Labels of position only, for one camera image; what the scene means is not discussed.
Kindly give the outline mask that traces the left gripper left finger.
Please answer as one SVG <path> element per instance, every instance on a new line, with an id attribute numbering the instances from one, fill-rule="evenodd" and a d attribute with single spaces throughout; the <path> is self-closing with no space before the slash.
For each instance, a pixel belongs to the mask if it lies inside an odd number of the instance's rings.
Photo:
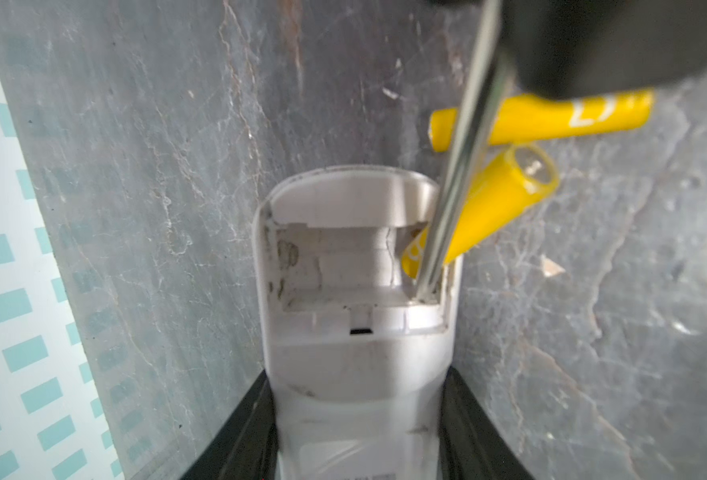
<path id="1" fill-rule="evenodd" d="M 278 460 L 279 435 L 274 398 L 267 373 L 263 371 L 183 478 L 274 479 Z"/>

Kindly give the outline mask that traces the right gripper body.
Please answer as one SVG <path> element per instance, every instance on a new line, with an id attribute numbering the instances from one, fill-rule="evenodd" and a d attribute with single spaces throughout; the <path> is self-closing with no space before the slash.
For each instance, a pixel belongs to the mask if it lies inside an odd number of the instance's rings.
<path id="1" fill-rule="evenodd" d="M 707 1 L 505 1 L 501 40 L 523 90 L 573 99 L 707 69 Z"/>

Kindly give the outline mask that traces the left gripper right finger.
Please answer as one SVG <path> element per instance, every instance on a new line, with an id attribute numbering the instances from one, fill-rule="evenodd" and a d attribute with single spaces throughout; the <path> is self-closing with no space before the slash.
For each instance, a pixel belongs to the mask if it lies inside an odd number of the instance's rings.
<path id="1" fill-rule="evenodd" d="M 453 367 L 443 384 L 439 472 L 449 480 L 533 479 Z"/>

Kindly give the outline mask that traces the yellow battery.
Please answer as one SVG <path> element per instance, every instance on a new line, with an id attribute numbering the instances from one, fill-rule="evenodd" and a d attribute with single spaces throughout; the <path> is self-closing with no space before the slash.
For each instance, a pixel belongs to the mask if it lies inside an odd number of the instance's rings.
<path id="1" fill-rule="evenodd" d="M 637 129 L 651 117 L 655 92 L 639 90 L 549 101 L 531 94 L 507 98 L 489 136 L 493 146 Z"/>
<path id="2" fill-rule="evenodd" d="M 557 188 L 557 165 L 539 146 L 513 144 L 501 150 L 471 180 L 443 263 L 467 253 Z"/>

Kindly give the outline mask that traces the white remote control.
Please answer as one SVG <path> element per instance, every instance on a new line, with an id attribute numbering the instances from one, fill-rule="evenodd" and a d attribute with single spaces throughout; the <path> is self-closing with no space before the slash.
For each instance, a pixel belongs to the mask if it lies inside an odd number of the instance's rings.
<path id="1" fill-rule="evenodd" d="M 317 169 L 258 207 L 253 252 L 284 479 L 435 479 L 461 264 L 413 298 L 401 252 L 437 184 L 367 165 Z"/>

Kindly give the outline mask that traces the clear handle screwdriver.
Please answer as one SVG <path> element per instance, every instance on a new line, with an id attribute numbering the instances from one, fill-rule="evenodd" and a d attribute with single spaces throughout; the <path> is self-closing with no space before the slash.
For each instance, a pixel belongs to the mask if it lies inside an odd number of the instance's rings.
<path id="1" fill-rule="evenodd" d="M 421 303 L 435 295 L 477 160 L 485 155 L 495 118 L 511 86 L 513 59 L 503 40 L 504 7 L 503 1 L 485 1 L 481 6 L 469 76 L 415 280 L 415 300 Z"/>

